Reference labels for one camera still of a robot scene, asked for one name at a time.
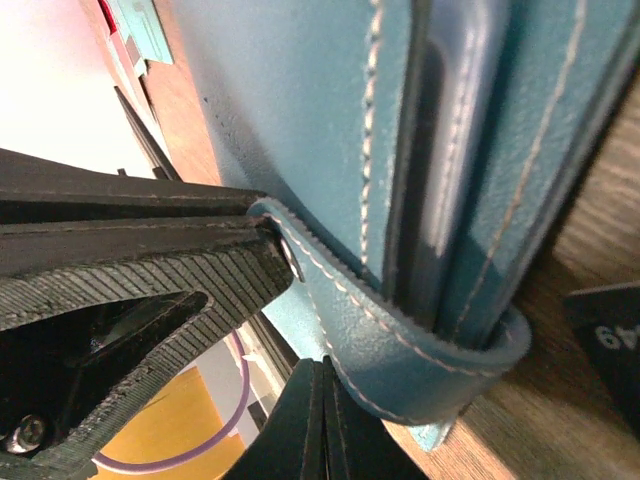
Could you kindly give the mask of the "teal VIP card left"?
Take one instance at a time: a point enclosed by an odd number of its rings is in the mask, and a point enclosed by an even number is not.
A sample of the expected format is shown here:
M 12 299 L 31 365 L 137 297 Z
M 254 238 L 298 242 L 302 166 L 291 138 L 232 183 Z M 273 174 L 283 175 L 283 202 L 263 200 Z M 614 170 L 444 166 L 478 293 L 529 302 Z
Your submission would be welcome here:
M 118 0 L 116 18 L 125 39 L 131 37 L 141 57 L 171 65 L 174 59 L 155 4 L 151 0 Z

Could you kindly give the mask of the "blue leather card holder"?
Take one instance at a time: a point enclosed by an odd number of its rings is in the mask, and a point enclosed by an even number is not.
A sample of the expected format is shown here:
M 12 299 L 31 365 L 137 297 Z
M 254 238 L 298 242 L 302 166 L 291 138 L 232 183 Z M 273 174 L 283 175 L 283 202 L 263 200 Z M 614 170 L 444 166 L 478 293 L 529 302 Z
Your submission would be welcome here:
M 639 54 L 635 1 L 177 1 L 224 185 L 298 273 L 268 316 L 438 447 L 527 352 L 512 304 Z

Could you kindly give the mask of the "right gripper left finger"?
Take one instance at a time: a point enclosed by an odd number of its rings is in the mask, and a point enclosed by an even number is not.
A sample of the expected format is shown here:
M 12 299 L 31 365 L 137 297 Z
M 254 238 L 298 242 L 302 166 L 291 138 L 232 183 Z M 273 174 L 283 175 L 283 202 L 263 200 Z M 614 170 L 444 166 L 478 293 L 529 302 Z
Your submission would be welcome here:
M 258 437 L 226 479 L 323 479 L 322 364 L 301 360 Z

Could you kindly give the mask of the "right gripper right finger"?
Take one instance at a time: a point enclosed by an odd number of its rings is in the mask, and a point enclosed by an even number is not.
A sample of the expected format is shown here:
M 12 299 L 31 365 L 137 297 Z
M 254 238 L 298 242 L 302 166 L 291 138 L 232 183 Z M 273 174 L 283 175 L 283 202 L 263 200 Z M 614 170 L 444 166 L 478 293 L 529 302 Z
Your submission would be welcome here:
M 382 421 L 361 408 L 323 358 L 324 446 L 330 479 L 424 479 Z

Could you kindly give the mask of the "black VIP card centre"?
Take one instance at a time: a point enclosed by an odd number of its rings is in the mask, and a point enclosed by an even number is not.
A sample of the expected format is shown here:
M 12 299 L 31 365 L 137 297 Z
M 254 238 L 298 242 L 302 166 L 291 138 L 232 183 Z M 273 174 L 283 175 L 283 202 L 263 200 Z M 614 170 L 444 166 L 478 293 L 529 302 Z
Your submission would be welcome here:
M 566 318 L 626 424 L 639 434 L 639 284 L 579 290 Z

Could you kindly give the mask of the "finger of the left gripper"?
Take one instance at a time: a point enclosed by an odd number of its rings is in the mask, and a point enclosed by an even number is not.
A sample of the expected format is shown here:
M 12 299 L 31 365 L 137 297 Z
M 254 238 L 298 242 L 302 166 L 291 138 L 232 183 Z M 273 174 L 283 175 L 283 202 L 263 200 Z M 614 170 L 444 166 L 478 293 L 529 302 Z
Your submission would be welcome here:
M 242 216 L 264 193 L 99 173 L 3 149 L 1 222 Z
M 1 434 L 33 415 L 5 479 L 66 479 L 176 374 L 284 293 L 253 219 L 126 219 L 1 229 Z

